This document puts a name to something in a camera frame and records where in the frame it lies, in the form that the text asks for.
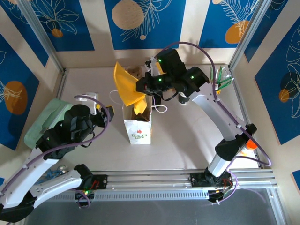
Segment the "paper bag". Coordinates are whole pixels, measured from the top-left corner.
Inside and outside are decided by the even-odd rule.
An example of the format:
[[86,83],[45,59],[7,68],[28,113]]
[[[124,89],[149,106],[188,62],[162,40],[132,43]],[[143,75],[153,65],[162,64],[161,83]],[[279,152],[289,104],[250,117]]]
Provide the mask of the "paper bag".
[[123,106],[124,124],[130,144],[151,144],[152,97],[146,96],[146,101],[147,108],[143,115],[135,115],[133,105]]

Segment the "beige circle pattern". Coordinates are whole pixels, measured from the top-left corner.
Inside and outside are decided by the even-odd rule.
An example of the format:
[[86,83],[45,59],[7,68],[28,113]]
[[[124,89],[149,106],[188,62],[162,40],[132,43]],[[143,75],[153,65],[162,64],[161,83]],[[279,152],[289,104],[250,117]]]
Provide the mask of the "beige circle pattern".
[[122,0],[112,9],[112,20],[117,27],[123,30],[131,30],[142,24],[144,13],[136,2]]

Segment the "gray floor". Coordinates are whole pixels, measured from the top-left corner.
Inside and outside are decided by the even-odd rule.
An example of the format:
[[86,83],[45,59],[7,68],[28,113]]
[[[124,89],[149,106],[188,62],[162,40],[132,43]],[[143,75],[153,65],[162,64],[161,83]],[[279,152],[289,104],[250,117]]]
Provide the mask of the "gray floor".
[[79,209],[75,202],[45,202],[26,225],[274,225],[265,189],[238,189],[221,203],[207,200],[92,202]]

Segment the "orange circle pattern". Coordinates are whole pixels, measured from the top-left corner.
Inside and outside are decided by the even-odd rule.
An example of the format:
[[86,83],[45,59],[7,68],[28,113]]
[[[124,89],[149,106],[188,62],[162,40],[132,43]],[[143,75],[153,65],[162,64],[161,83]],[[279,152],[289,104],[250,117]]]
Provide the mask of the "orange circle pattern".
[[8,96],[4,98],[6,108],[14,115],[22,115],[27,106],[28,95],[25,86],[19,81],[10,81],[6,88],[14,92],[22,91],[20,97]]

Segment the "white cable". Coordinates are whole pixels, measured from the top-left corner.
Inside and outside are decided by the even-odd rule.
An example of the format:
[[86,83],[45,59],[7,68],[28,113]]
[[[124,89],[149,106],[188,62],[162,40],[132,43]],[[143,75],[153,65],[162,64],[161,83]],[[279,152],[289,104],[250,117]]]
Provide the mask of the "white cable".
[[109,98],[111,99],[111,101],[112,102],[114,102],[115,104],[117,104],[117,105],[121,105],[120,103],[117,103],[117,102],[115,102],[113,99],[112,99],[112,97],[111,97],[111,93],[113,93],[113,92],[117,92],[118,93],[118,91],[117,90],[112,90],[111,92],[109,92]]
[[[165,106],[165,105],[156,105],[155,104],[155,99],[154,99],[154,96],[153,96],[153,102],[154,102],[154,105],[153,106],[151,106],[151,108],[155,108],[155,110],[156,111],[158,111],[159,113],[165,113],[167,110],[168,110],[168,107],[167,106]],[[165,110],[164,111],[159,111],[158,109],[157,109],[157,107],[159,107],[159,106],[161,106],[161,107],[164,107],[165,108]]]

